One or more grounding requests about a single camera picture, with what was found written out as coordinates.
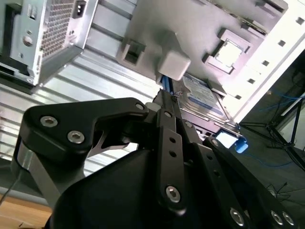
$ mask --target black cable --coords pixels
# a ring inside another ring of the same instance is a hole
[[[285,188],[287,185],[288,185],[288,182],[285,182],[285,183],[280,187],[280,189],[277,190],[276,195],[275,195],[275,198],[277,198],[278,193],[279,193],[283,188]]]
[[[7,195],[10,193],[10,191],[15,187],[15,185],[19,182],[20,180],[20,175],[21,172],[19,173],[18,177],[14,180],[14,182],[11,184],[11,186],[9,187],[9,189],[3,194],[2,198],[0,199],[0,207],[3,204],[5,198],[7,197]]]

